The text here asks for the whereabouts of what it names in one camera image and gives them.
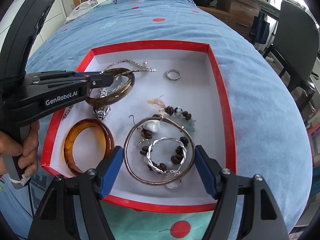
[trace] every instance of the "white string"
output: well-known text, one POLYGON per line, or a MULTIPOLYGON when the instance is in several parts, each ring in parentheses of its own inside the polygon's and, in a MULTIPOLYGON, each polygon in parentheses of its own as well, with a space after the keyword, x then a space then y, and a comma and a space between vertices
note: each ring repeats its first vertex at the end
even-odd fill
POLYGON ((23 187, 28 182, 28 180, 31 179, 31 177, 26 177, 24 174, 22 174, 22 179, 21 180, 11 179, 10 176, 8 176, 8 177, 9 177, 9 180, 11 180, 12 183, 21 184, 21 186, 23 186, 23 187))

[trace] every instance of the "chair backrest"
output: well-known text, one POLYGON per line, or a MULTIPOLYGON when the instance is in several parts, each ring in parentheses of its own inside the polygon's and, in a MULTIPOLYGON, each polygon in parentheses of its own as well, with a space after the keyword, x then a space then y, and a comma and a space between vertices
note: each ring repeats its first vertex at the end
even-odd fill
POLYGON ((319 33, 313 19, 301 8, 284 0, 273 46, 307 82, 319 48, 319 33))

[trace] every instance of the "screw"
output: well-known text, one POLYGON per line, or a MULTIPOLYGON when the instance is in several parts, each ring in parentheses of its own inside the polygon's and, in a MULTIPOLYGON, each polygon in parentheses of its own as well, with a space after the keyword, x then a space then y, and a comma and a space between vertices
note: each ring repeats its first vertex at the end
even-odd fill
POLYGON ((96 170, 95 169, 89 169, 87 170, 87 174, 90 175, 90 176, 93 176, 96 174, 96 170))
POLYGON ((225 175, 229 175, 231 173, 231 171, 227 168, 223 168, 222 169, 222 173, 225 174, 225 175))
POLYGON ((256 174, 254 178, 258 181, 263 181, 263 177, 260 174, 256 174))
POLYGON ((56 180, 56 181, 61 181, 62 179, 63 179, 63 175, 61 175, 61 174, 54 177, 54 180, 56 180))

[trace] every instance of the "bedspread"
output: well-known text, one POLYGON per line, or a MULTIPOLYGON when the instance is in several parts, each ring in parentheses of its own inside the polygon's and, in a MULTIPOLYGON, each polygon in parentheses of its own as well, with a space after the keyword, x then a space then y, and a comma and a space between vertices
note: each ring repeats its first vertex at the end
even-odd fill
MULTIPOLYGON (((108 0, 48 38, 28 60, 27 72, 75 70, 91 48, 154 39, 211 45, 231 106, 238 174, 263 175, 291 230, 305 207, 312 179, 310 145, 300 113, 259 52, 227 25, 197 8, 192 0, 108 0)), ((50 116, 41 120, 39 152, 49 121, 50 116)), ((35 208, 51 178, 42 169, 32 177, 35 208)), ((31 223, 27 191, 13 190, 10 183, 3 188, 14 201, 1 199, 0 192, 0 202, 12 204, 10 210, 1 205, 1 210, 15 232, 25 237, 31 223), (22 212, 24 222, 12 218, 15 211, 22 212)), ((230 239, 236 238, 241 201, 238 198, 230 239)), ((109 203, 103 203, 103 208, 117 240, 201 239, 212 215, 154 214, 109 203)))

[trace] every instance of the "hand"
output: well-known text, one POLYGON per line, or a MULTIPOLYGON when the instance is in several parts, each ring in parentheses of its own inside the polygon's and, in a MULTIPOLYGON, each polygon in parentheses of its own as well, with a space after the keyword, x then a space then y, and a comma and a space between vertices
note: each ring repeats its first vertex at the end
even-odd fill
MULTIPOLYGON (((30 125, 28 137, 23 142, 22 146, 14 141, 10 136, 0 131, 0 153, 10 156, 20 156, 18 165, 24 172, 26 177, 30 177, 38 171, 38 130, 40 128, 39 121, 33 122, 30 125)), ((0 155, 0 175, 6 174, 7 169, 4 166, 2 156, 0 155)))

